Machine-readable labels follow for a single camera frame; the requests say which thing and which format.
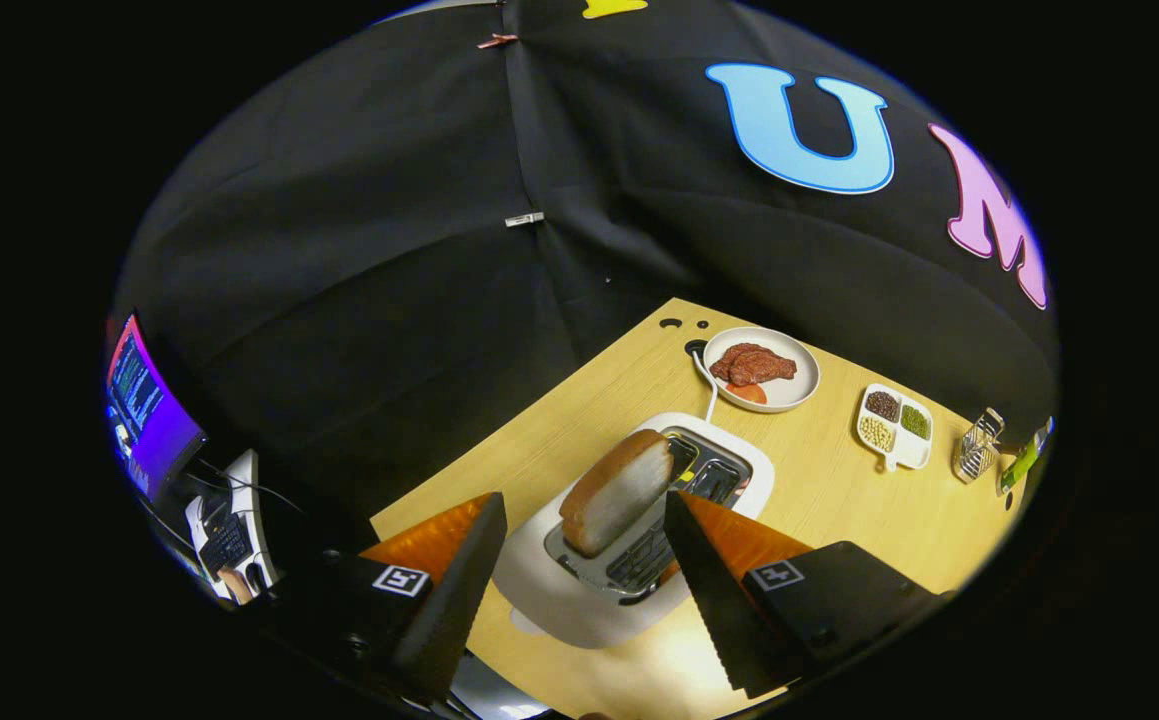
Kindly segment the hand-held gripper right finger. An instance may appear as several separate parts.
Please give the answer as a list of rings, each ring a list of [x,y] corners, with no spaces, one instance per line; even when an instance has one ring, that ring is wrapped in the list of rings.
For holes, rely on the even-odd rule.
[[[666,538],[731,688],[756,698],[821,678],[943,606],[852,541],[818,548],[671,490]]]

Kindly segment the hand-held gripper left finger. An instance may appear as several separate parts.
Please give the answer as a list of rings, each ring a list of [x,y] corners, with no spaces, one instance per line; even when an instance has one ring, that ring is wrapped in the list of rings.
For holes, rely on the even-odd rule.
[[[322,559],[269,594],[269,634],[391,701],[446,700],[506,538],[488,492],[386,541]]]

